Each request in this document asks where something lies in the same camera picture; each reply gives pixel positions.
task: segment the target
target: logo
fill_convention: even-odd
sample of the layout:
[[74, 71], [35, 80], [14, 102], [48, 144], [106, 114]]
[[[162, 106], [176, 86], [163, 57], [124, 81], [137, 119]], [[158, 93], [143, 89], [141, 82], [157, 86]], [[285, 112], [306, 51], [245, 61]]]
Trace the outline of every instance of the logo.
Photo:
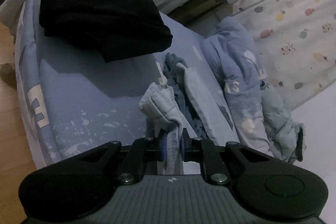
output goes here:
[[177, 178], [171, 177], [167, 179], [169, 182], [173, 183], [177, 181]]

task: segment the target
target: wooden floor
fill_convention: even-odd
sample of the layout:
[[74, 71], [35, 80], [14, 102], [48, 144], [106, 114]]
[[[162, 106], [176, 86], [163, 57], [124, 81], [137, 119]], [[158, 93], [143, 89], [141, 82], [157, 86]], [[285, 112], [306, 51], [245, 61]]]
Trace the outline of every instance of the wooden floor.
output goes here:
[[13, 54], [13, 37], [0, 25], [0, 224], [26, 218], [17, 191], [36, 169], [18, 109]]

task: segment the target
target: black cloth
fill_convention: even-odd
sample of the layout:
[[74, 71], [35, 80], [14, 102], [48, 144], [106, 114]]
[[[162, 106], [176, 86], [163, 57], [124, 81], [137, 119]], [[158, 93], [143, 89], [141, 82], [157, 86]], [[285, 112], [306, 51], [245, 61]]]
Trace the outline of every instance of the black cloth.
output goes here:
[[40, 25], [46, 36], [96, 49], [106, 62], [162, 52], [172, 42], [152, 0], [41, 0]]

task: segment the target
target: pineapple pattern rug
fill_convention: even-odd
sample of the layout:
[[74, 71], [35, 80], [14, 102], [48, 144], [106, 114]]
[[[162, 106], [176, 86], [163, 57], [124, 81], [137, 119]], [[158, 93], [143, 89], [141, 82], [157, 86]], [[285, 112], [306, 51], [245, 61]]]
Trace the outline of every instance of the pineapple pattern rug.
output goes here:
[[240, 0], [269, 81], [293, 110], [336, 80], [336, 0]]

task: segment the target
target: bed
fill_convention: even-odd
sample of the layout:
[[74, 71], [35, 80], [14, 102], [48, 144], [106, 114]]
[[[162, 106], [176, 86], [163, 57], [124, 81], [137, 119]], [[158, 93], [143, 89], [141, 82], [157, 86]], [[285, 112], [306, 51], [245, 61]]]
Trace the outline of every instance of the bed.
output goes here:
[[[203, 38], [169, 17], [162, 15], [173, 34], [165, 52], [105, 63], [98, 52], [45, 37], [38, 23], [39, 4], [25, 1], [15, 51], [20, 110], [37, 168], [110, 140], [129, 145], [143, 137], [146, 117], [138, 103], [150, 83], [159, 84], [167, 52], [195, 67], [217, 104], [229, 113], [199, 48]], [[220, 145], [238, 141], [235, 130], [224, 130], [217, 138]]]

